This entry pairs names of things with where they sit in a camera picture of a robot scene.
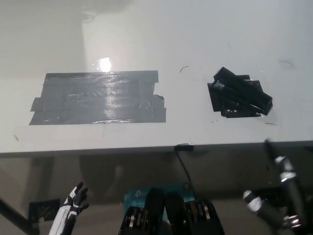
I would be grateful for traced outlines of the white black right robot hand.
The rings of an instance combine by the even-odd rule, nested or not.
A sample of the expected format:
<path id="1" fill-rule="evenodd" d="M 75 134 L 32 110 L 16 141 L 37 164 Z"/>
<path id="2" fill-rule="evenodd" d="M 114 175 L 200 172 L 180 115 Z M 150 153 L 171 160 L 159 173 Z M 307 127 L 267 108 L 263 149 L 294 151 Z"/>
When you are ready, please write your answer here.
<path id="1" fill-rule="evenodd" d="M 290 230 L 295 235 L 311 235 L 313 233 L 312 212 L 307 208 L 308 203 L 304 190 L 289 157 L 278 154 L 269 139 L 265 140 L 264 147 L 279 175 L 282 192 L 287 203 L 287 214 L 282 215 L 268 200 L 250 190 L 243 193 L 243 201 L 252 213 L 271 228 L 277 231 Z"/>

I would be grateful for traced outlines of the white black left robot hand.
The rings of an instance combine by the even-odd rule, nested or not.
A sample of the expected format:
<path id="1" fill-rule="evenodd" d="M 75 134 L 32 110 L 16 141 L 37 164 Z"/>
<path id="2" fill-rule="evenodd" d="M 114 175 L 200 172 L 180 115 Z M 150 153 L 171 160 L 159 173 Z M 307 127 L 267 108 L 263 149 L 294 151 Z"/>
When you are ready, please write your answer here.
<path id="1" fill-rule="evenodd" d="M 78 215 L 89 207 L 89 204 L 82 204 L 88 192 L 88 188 L 82 187 L 83 182 L 80 182 L 67 196 L 54 218 L 49 235 L 72 234 Z"/>

